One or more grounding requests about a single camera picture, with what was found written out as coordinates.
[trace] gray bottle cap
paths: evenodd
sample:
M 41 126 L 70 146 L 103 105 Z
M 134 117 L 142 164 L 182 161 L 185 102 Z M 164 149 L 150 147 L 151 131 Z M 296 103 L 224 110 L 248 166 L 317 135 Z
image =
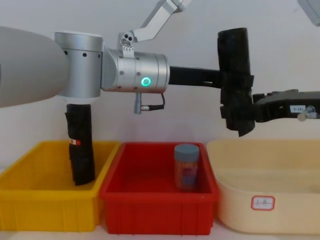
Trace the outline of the gray bottle cap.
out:
M 174 158 L 176 161 L 192 163 L 199 159 L 200 150 L 197 145 L 180 144 L 174 147 Z

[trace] plastic bin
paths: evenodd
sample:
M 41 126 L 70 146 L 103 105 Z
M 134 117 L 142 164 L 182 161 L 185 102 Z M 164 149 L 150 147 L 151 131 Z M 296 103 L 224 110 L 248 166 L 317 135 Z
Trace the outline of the plastic bin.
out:
M 123 144 L 102 184 L 110 234 L 209 235 L 219 193 L 204 146 L 197 188 L 175 184 L 174 147 L 181 143 Z
M 320 234 L 320 140 L 224 139 L 207 151 L 220 190 L 217 215 L 228 227 Z
M 90 232 L 118 142 L 94 142 L 96 180 L 75 186 L 67 141 L 42 142 L 0 176 L 0 230 Z

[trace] sticker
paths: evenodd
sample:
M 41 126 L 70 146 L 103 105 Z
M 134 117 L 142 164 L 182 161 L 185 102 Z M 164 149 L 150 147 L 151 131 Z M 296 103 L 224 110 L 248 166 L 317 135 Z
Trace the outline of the sticker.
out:
M 81 145 L 81 141 L 80 140 L 74 140 L 74 139 L 71 139 L 71 138 L 70 138 L 69 143 L 72 144 L 72 145 L 77 145 L 77 146 Z
M 187 186 L 194 186 L 196 184 L 198 168 L 195 167 L 184 167 L 182 169 L 182 184 Z
M 302 113 L 304 110 L 306 110 L 305 105 L 291 105 L 290 106 L 290 112 L 292 114 L 299 114 L 299 113 Z
M 272 211 L 275 208 L 275 201 L 273 196 L 253 196 L 251 208 L 256 211 Z

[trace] bottle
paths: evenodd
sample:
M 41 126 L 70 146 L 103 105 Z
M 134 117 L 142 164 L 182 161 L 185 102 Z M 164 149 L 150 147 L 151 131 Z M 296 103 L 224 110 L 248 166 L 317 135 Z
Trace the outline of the bottle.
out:
M 193 144 L 180 144 L 174 147 L 175 184 L 184 191 L 197 187 L 198 159 L 200 149 Z

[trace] silver cylindrical joint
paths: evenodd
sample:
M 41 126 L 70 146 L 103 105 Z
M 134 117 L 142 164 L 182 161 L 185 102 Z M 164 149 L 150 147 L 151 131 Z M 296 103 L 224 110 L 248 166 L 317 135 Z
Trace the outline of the silver cylindrical joint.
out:
M 103 52 L 101 88 L 107 92 L 164 93 L 170 66 L 162 54 L 135 52 L 123 57 L 119 50 Z
M 100 96 L 103 38 L 78 32 L 56 32 L 55 42 L 69 60 L 68 82 L 59 94 L 71 103 L 90 103 Z

